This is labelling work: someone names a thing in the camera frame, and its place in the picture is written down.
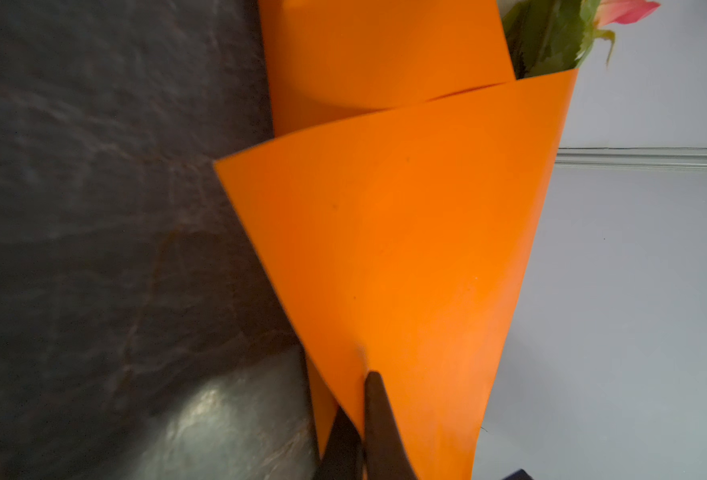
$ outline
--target pink petal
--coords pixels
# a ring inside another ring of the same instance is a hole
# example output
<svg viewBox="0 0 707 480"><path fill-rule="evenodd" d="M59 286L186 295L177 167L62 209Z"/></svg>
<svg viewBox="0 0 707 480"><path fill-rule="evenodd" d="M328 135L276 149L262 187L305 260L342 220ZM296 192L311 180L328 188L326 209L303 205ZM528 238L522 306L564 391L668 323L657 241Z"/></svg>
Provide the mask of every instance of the pink petal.
<svg viewBox="0 0 707 480"><path fill-rule="evenodd" d="M594 22L597 28L611 23L635 23L657 10L660 4L646 0L604 0L598 5Z"/></svg>

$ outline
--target folded paper flap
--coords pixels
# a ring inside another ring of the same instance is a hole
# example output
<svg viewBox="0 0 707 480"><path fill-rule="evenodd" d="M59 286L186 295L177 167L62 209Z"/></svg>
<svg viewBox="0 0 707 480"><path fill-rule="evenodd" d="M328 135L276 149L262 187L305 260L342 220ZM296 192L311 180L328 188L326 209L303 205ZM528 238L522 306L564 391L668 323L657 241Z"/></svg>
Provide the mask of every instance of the folded paper flap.
<svg viewBox="0 0 707 480"><path fill-rule="evenodd" d="M380 371L423 480L470 476L574 80L341 120L216 165L324 381L361 430Z"/></svg>
<svg viewBox="0 0 707 480"><path fill-rule="evenodd" d="M320 123L303 106L329 120L514 81L494 0L261 0L260 9L277 134Z"/></svg>

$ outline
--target dark marble surface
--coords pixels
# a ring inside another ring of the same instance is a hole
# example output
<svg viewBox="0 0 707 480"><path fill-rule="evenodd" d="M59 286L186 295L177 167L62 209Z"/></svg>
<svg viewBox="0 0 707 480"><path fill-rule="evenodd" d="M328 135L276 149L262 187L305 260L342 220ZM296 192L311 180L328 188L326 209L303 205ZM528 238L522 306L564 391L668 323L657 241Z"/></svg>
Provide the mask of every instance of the dark marble surface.
<svg viewBox="0 0 707 480"><path fill-rule="evenodd" d="M0 477L310 478L298 341L212 161L248 0L0 2Z"/></svg>

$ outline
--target black object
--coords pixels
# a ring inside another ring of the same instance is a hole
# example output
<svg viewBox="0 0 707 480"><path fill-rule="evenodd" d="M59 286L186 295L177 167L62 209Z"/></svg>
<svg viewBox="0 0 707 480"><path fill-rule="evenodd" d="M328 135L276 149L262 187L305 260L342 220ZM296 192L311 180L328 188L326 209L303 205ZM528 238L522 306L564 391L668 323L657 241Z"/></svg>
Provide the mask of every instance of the black object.
<svg viewBox="0 0 707 480"><path fill-rule="evenodd" d="M417 480L393 417L383 377L369 372L364 380L364 444L354 424L338 409L324 457L314 480ZM524 470L505 480L532 480Z"/></svg>

